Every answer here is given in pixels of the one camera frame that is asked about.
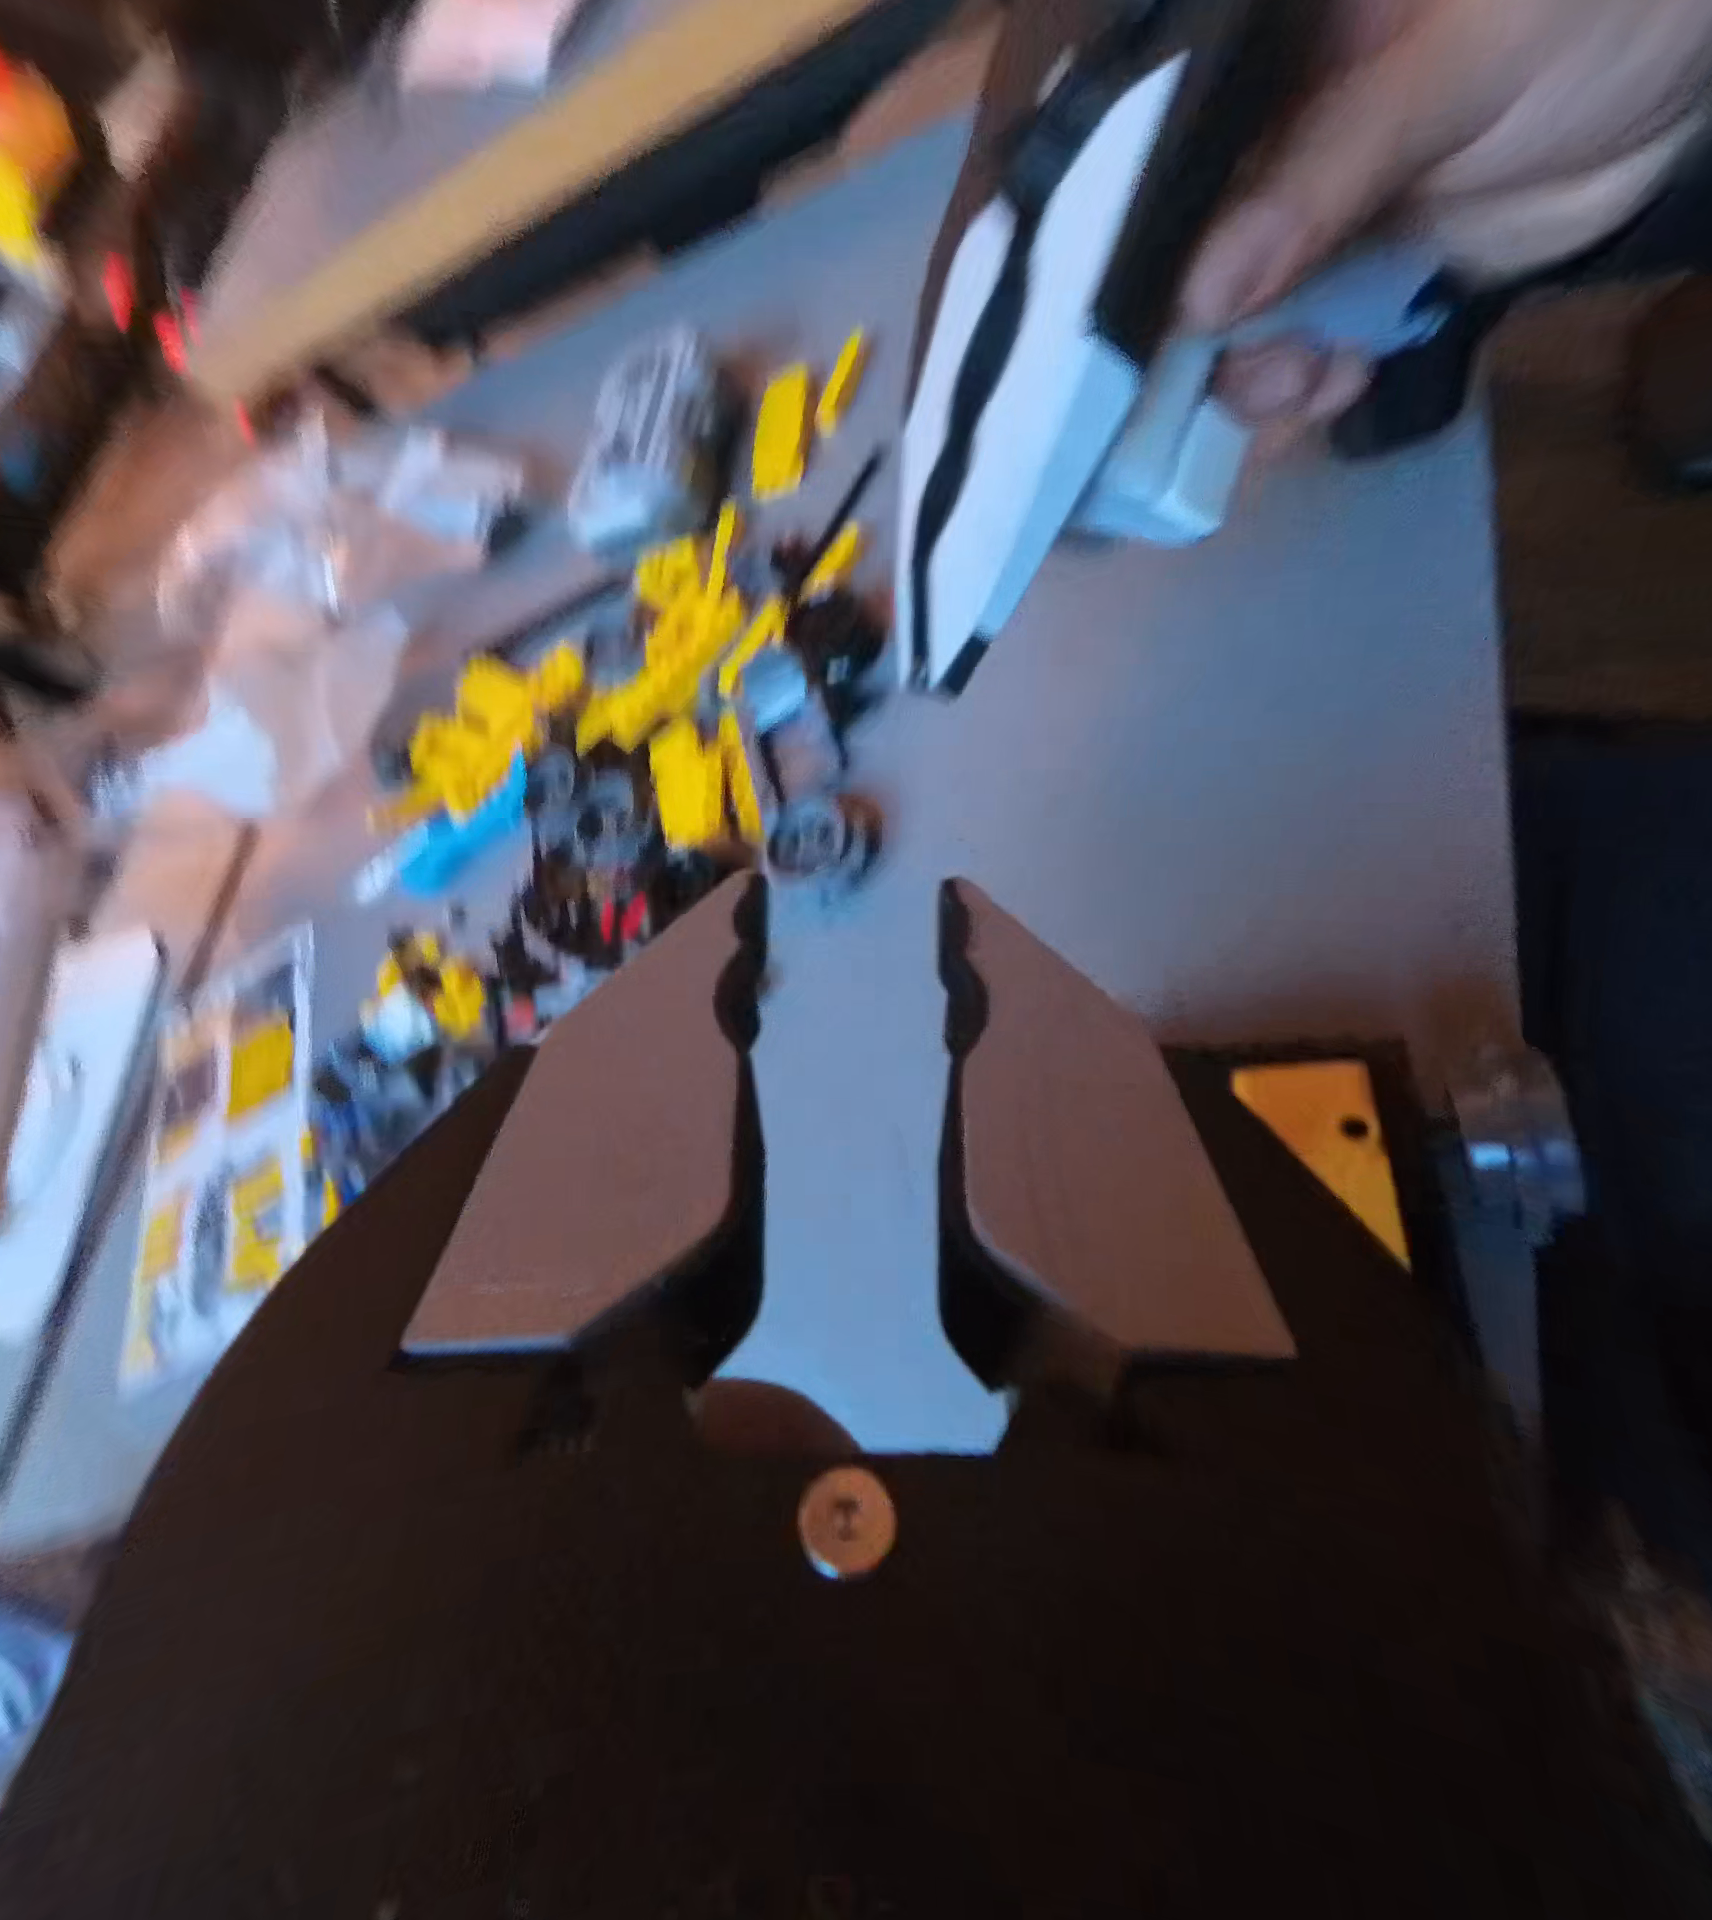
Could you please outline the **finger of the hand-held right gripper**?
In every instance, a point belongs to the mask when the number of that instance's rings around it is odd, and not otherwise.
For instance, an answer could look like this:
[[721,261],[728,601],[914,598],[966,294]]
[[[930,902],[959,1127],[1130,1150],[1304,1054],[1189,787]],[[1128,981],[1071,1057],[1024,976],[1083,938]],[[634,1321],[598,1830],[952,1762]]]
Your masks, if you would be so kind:
[[926,483],[933,686],[971,679],[1132,409],[1140,355],[1102,336],[1096,306],[1185,72],[1150,66],[1083,134],[1069,108],[1093,92],[1064,79],[992,195],[1013,245]]
[[1005,269],[1019,218],[1007,199],[986,199],[933,256],[924,284],[926,325],[899,445],[895,531],[895,643],[901,686],[918,686],[914,552],[924,491],[950,431],[950,409],[964,353]]

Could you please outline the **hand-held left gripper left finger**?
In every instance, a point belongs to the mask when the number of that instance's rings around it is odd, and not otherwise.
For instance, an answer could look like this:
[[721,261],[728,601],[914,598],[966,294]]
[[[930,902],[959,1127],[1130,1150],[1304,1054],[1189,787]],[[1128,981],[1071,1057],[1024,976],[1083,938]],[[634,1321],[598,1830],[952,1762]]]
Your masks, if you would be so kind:
[[764,1283],[769,905],[764,875],[730,875],[533,1048],[403,1355],[554,1355],[652,1321],[686,1383],[721,1371]]

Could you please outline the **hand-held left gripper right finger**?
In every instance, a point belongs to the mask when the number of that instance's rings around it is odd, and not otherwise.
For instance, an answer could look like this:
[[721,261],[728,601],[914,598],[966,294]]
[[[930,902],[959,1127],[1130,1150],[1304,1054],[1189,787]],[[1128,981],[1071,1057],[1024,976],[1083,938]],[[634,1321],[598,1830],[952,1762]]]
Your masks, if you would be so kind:
[[1298,1358],[1148,1026],[963,875],[943,882],[938,1312],[978,1383]]

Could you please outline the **grey desk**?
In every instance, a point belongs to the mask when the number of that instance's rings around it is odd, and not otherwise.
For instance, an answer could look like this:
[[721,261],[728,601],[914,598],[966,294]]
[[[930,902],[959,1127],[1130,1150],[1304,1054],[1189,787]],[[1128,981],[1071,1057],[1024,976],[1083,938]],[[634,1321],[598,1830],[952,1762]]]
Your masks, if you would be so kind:
[[[843,430],[782,501],[817,527],[901,420],[971,111],[796,169],[668,261],[617,269],[422,408],[557,490],[605,372],[690,324],[821,365],[868,330]],[[1422,1089],[1516,1026],[1516,896],[1488,437],[1479,411],[1376,464],[1261,466],[1196,545],[1059,545],[954,701],[891,698],[852,754],[868,880],[772,904],[753,1064],[766,1281],[723,1380],[787,1386],[872,1451],[989,1451],[1005,1401],[940,1332],[940,882],[982,887],[1168,1040],[1402,1040]],[[352,904],[369,778],[255,851],[216,966],[315,926],[345,1030],[401,911]],[[125,1397],[141,1198],[122,1202],[23,1442],[0,1547],[115,1532],[200,1374]]]

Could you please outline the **person's right hand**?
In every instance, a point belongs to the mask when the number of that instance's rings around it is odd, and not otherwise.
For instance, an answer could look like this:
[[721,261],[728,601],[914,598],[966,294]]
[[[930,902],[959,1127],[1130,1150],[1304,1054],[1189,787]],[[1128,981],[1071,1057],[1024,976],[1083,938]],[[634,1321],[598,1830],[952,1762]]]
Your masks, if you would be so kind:
[[1180,292],[1230,334],[1357,240],[1436,252],[1444,328],[1376,357],[1284,334],[1226,347],[1215,393],[1267,435],[1348,455],[1464,409],[1483,343],[1545,284],[1712,269],[1712,1],[1325,3],[1317,63]]

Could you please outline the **blue brick separator tool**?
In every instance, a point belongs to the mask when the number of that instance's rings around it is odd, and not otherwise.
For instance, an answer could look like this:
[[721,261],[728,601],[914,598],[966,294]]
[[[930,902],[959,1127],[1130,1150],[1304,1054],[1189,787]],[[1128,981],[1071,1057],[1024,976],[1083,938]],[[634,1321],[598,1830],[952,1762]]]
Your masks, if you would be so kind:
[[526,752],[514,748],[501,778],[489,790],[478,790],[478,801],[469,811],[455,811],[440,799],[391,829],[349,882],[349,898],[357,905],[372,905],[391,896],[436,900],[449,894],[525,819],[526,792]]

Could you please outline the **yellow and grey sticker sheet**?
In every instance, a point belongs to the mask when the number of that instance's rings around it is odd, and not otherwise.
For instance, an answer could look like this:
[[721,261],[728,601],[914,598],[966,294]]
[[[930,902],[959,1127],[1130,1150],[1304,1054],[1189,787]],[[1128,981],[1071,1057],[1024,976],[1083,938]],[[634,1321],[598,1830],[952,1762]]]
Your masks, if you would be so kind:
[[306,1250],[317,935],[297,924],[165,1023],[119,1392],[200,1378]]

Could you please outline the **yellow brick assembly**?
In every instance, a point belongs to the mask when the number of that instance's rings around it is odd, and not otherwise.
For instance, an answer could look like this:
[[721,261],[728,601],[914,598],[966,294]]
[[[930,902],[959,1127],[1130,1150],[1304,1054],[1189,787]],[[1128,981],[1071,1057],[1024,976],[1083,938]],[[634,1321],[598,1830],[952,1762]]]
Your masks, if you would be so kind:
[[732,563],[746,523],[730,495],[709,534],[657,543],[632,565],[623,584],[642,616],[640,656],[617,679],[594,678],[580,637],[557,639],[533,665],[474,656],[451,705],[417,721],[388,819],[465,827],[514,774],[533,801],[542,752],[566,749],[587,765],[611,749],[647,755],[671,847],[702,850],[732,823],[758,833],[761,811],[735,805],[748,774],[726,759],[746,755],[748,726],[730,711],[751,662],[787,639],[793,613],[782,593],[753,604],[738,584]]

